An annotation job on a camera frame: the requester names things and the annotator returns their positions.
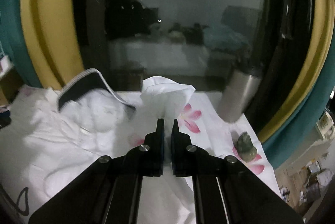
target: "bed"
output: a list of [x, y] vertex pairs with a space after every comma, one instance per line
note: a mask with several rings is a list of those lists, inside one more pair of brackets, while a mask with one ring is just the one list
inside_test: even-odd
[[[137, 108], [135, 117], [125, 119], [120, 109], [103, 108], [110, 94], [91, 91], [76, 105], [89, 107], [82, 112], [84, 126], [80, 117], [73, 116], [73, 109], [58, 111], [59, 93], [24, 86], [11, 105], [11, 125], [0, 131], [0, 204], [17, 223], [28, 223], [34, 211], [98, 157], [125, 155], [155, 130], [153, 119], [143, 120], [147, 109], [141, 92], [118, 93]], [[232, 140], [247, 131], [258, 155], [244, 164], [280, 196], [273, 169], [246, 117], [227, 124], [216, 114], [220, 97], [219, 92], [193, 93], [178, 117], [180, 131], [189, 134], [193, 144], [218, 157], [238, 157]], [[100, 121], [90, 117], [94, 104], [104, 112]], [[119, 113], [116, 120], [108, 119], [112, 113]], [[174, 177], [169, 162], [162, 177], [143, 178], [137, 223], [195, 223], [192, 179]]]

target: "white bed sheet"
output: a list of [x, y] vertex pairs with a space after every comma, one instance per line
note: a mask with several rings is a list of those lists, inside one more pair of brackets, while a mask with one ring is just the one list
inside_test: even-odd
[[[119, 95], [141, 110], [140, 92]], [[85, 132], [57, 112], [57, 96], [51, 89], [24, 88], [11, 106], [12, 124], [0, 131], [1, 185], [14, 202], [29, 188], [30, 213], [20, 215], [24, 223], [98, 157], [125, 155], [155, 131], [155, 123], [139, 125], [135, 117], [133, 124], [116, 131]], [[220, 93], [194, 93], [178, 118], [180, 131], [211, 155], [225, 157], [234, 155], [231, 134], [246, 130], [258, 150], [256, 161], [246, 165], [280, 196], [273, 169], [247, 119], [243, 115], [235, 124], [225, 123], [213, 107], [219, 99]], [[19, 208], [25, 210], [24, 195]], [[174, 177], [169, 163], [162, 177], [145, 177], [137, 223], [195, 223], [191, 178]]]

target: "white cloth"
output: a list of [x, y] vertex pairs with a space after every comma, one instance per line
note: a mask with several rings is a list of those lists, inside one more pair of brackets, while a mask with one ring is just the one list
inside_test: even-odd
[[146, 125], [155, 125], [158, 118], [164, 119], [166, 163], [171, 162], [171, 131], [174, 119], [181, 114], [194, 91], [195, 88], [191, 85], [179, 84], [165, 77], [150, 77], [143, 81], [143, 115], [137, 115], [139, 120], [136, 122], [140, 125], [146, 121]]
[[[156, 96], [159, 94], [152, 86], [146, 86], [142, 97], [140, 92], [119, 93], [124, 100], [137, 107], [131, 121], [127, 121], [122, 113], [116, 114], [123, 107], [113, 104], [111, 108], [112, 99], [108, 99], [108, 94], [100, 91], [91, 92], [79, 103], [66, 106], [72, 105], [77, 110], [76, 116], [70, 110], [64, 109], [64, 113], [56, 111], [58, 94], [51, 89], [22, 91], [11, 107], [12, 124], [0, 131], [0, 183], [3, 188], [16, 201], [20, 191], [29, 187], [31, 215], [99, 156], [118, 157], [140, 145], [147, 133], [155, 131], [157, 116], [164, 115], [172, 119], [181, 112], [178, 117], [180, 131], [189, 134], [193, 144], [212, 155], [224, 157], [233, 154], [231, 131], [241, 134], [247, 130], [261, 157], [255, 165], [264, 165], [264, 170], [258, 177], [280, 196], [273, 169], [244, 116], [232, 125], [223, 122], [217, 116], [207, 93], [192, 95], [191, 87], [186, 89], [189, 98], [186, 96], [181, 102], [182, 97], [178, 97], [180, 104], [175, 106], [179, 109], [174, 114], [170, 112], [174, 108], [163, 108], [161, 105], [160, 110], [164, 110], [163, 112], [158, 113], [156, 109], [148, 115], [148, 107], [157, 103], [150, 98], [149, 90], [156, 93]], [[165, 90], [171, 93], [171, 97], [158, 97], [165, 98], [165, 102], [171, 101], [173, 93], [183, 93], [180, 86], [175, 87], [174, 90]], [[93, 104], [92, 109], [95, 108], [98, 112], [105, 110], [106, 113], [96, 116], [92, 109], [87, 109], [89, 104]], [[110, 120], [100, 121], [101, 117], [109, 117]], [[191, 179], [174, 177], [170, 163], [166, 163], [162, 177], [143, 179], [137, 223], [195, 223], [191, 188]], [[23, 198], [19, 207], [24, 211]], [[25, 223], [28, 219], [29, 216], [22, 217]]]
[[320, 174], [316, 175], [320, 187], [326, 187], [332, 180], [334, 173], [331, 170], [326, 169]]

